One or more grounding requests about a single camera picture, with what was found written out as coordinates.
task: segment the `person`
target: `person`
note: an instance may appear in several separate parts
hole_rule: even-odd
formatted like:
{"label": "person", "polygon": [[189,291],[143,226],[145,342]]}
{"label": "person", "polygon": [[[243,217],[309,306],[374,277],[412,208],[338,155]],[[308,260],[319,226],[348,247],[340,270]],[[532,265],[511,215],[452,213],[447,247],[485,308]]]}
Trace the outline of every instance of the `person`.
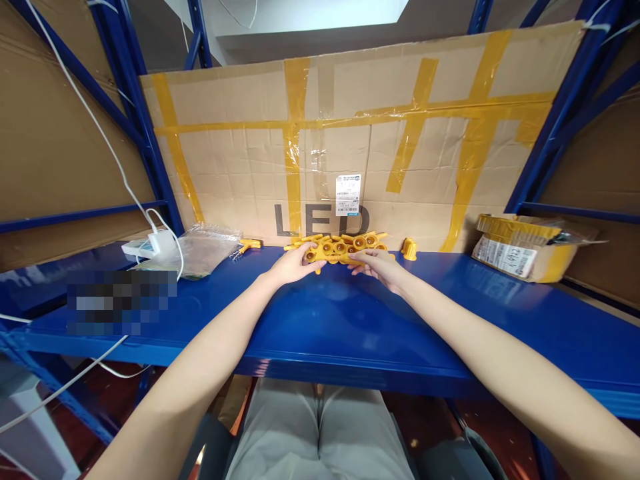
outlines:
{"label": "person", "polygon": [[[258,276],[186,346],[87,480],[174,480],[200,421],[240,361],[273,294],[324,266],[306,243]],[[383,250],[350,265],[400,295],[473,374],[553,452],[572,479],[637,479],[640,439],[560,369],[416,278]],[[412,479],[380,393],[261,379],[227,478]]]}

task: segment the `cardboard box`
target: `cardboard box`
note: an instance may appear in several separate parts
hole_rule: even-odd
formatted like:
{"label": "cardboard box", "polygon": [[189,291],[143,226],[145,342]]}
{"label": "cardboard box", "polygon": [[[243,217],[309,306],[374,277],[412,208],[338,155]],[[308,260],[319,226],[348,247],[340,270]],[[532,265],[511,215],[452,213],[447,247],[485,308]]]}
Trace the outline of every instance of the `cardboard box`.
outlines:
{"label": "cardboard box", "polygon": [[[266,245],[376,230],[462,251],[501,213],[582,23],[141,78],[186,225]],[[361,174],[361,214],[336,180]]]}
{"label": "cardboard box", "polygon": [[[584,225],[524,215],[480,215],[478,230],[483,235],[473,258],[536,283],[560,281],[578,247],[594,243],[597,235],[597,230]],[[566,238],[563,241],[567,233],[570,243],[564,243]]]}

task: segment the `hand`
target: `hand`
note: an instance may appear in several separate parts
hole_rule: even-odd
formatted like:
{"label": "hand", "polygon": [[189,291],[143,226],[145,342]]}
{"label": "hand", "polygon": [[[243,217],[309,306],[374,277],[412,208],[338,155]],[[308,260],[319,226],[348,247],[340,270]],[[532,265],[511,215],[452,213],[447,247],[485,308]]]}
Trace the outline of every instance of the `hand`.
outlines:
{"label": "hand", "polygon": [[353,270],[352,275],[364,273],[377,278],[391,292],[402,296],[404,285],[411,274],[402,268],[388,251],[366,249],[351,253],[349,257],[364,263],[364,265],[348,265],[347,268]]}
{"label": "hand", "polygon": [[306,242],[299,248],[289,250],[273,264],[267,272],[267,276],[273,278],[278,285],[284,285],[300,280],[313,271],[320,270],[327,264],[325,260],[309,263],[306,258],[307,251],[317,246],[314,242]]}

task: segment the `pixelated area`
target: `pixelated area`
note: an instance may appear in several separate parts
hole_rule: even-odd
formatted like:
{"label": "pixelated area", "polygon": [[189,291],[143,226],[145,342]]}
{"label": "pixelated area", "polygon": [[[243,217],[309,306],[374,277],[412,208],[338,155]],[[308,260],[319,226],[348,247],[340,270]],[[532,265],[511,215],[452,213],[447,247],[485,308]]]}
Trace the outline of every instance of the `pixelated area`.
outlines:
{"label": "pixelated area", "polygon": [[141,335],[177,294],[174,271],[67,273],[69,335]]}

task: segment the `ceiling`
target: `ceiling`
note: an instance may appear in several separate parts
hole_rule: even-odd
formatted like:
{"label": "ceiling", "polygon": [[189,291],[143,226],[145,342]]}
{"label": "ceiling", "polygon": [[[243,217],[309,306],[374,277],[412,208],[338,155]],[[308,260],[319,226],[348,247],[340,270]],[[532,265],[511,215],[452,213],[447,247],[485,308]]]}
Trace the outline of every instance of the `ceiling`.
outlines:
{"label": "ceiling", "polygon": [[[474,0],[257,0],[255,10],[255,0],[222,0],[234,19],[220,0],[201,1],[217,65],[464,35],[475,4]],[[494,0],[487,31],[517,28],[534,3]],[[573,18],[580,3],[551,0],[537,25]],[[149,70],[182,69],[187,48],[180,18],[187,26],[187,39],[191,38],[187,0],[130,0],[129,6]]]}

